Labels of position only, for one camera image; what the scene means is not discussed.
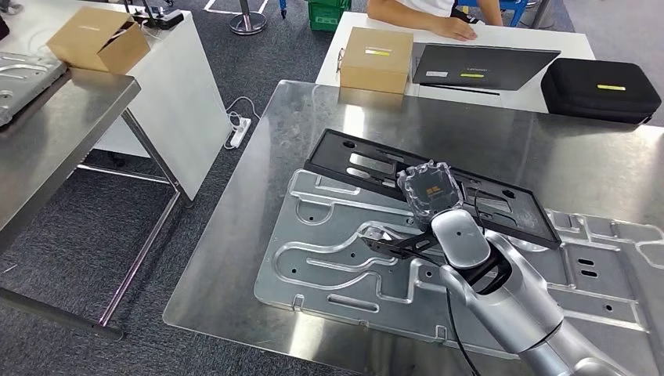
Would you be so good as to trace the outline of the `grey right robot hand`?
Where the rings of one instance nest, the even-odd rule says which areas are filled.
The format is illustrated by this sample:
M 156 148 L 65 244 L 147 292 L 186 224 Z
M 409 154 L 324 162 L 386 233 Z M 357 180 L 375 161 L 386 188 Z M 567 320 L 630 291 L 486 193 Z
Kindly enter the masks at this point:
M 428 161 L 397 173 L 397 185 L 413 213 L 414 222 L 426 231 L 442 212 L 462 208 L 461 190 L 445 162 Z

